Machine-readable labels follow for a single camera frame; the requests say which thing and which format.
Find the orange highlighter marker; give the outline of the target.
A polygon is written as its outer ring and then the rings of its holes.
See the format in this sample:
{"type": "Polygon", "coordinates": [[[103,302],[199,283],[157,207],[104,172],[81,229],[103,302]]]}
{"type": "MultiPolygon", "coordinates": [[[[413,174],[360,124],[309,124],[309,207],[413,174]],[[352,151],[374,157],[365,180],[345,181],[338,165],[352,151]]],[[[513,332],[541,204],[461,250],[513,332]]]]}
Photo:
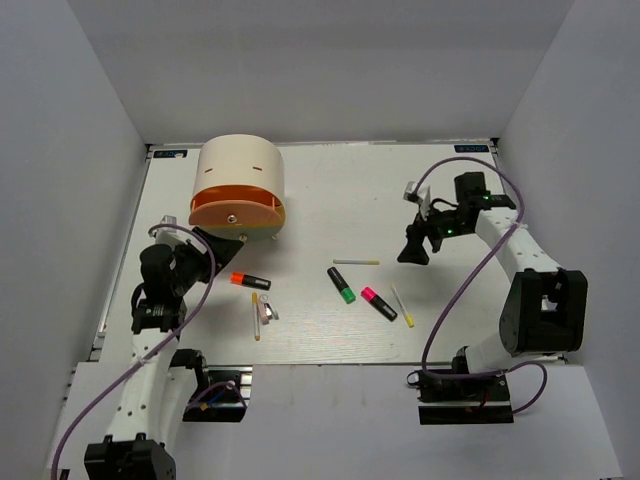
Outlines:
{"type": "Polygon", "coordinates": [[[269,291],[272,285],[272,282],[270,280],[242,272],[233,272],[230,276],[230,281],[235,285],[241,285],[264,291],[269,291]]]}

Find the pink highlighter marker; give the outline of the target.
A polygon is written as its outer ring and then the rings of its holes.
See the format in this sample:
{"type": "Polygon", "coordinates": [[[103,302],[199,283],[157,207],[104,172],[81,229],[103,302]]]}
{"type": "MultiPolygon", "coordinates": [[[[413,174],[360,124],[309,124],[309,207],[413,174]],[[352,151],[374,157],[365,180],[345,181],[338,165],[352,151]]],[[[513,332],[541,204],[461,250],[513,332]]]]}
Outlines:
{"type": "Polygon", "coordinates": [[[361,291],[362,298],[371,305],[377,312],[379,312],[384,318],[393,322],[396,320],[397,312],[372,288],[365,287],[361,291]]]}

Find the green highlighter marker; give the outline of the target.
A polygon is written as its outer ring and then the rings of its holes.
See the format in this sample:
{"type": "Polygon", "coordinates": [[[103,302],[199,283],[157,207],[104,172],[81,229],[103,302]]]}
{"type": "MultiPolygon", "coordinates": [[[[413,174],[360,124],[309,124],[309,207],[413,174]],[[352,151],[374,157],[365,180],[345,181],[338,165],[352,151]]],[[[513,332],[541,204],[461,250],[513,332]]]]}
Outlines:
{"type": "Polygon", "coordinates": [[[327,274],[345,303],[353,303],[356,296],[341,273],[335,267],[330,267],[327,269],[327,274]]]}

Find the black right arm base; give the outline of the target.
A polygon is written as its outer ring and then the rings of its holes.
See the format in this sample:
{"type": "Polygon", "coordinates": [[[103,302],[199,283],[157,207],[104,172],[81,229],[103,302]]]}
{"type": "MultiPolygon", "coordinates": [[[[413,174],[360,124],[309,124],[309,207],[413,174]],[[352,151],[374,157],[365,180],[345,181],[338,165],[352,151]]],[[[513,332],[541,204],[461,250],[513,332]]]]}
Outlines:
{"type": "Polygon", "coordinates": [[[481,425],[514,422],[506,378],[437,380],[423,371],[407,376],[407,384],[418,391],[421,425],[481,425]]]}

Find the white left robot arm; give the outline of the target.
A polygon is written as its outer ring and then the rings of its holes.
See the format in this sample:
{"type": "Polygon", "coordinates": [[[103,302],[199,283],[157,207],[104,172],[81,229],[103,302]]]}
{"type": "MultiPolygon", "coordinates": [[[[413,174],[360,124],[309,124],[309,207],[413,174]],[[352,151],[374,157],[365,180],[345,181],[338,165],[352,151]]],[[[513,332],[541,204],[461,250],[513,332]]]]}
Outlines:
{"type": "Polygon", "coordinates": [[[173,479],[177,431],[191,399],[205,396],[211,374],[201,351],[180,347],[182,331],[197,314],[185,296],[214,278],[243,248],[241,240],[194,227],[187,239],[167,223],[151,228],[152,245],[139,255],[141,283],[131,297],[131,365],[104,438],[87,446],[91,479],[173,479]]]}

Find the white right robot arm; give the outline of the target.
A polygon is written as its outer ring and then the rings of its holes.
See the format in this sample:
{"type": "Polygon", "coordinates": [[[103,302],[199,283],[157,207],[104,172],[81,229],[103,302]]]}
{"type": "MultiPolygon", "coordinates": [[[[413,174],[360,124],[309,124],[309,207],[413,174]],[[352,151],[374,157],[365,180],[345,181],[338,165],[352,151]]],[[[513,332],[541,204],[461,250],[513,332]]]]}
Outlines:
{"type": "Polygon", "coordinates": [[[521,223],[515,202],[490,192],[481,172],[454,180],[456,203],[440,210],[428,188],[407,185],[404,198],[418,207],[406,229],[400,263],[426,265],[423,244],[438,252],[447,239],[476,235],[504,270],[510,289],[498,329],[486,339],[461,348],[452,361],[451,384],[461,397],[484,391],[489,375],[502,374],[541,356],[579,350],[584,338],[588,281],[546,254],[521,223]]]}

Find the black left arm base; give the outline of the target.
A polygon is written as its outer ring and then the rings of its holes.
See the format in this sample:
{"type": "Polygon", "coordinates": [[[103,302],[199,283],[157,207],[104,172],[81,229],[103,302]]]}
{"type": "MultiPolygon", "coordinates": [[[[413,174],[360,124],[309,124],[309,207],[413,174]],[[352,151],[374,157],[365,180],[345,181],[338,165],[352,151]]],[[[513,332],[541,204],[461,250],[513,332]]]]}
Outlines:
{"type": "Polygon", "coordinates": [[[187,423],[240,423],[249,405],[252,366],[209,366],[183,414],[187,423]]]}

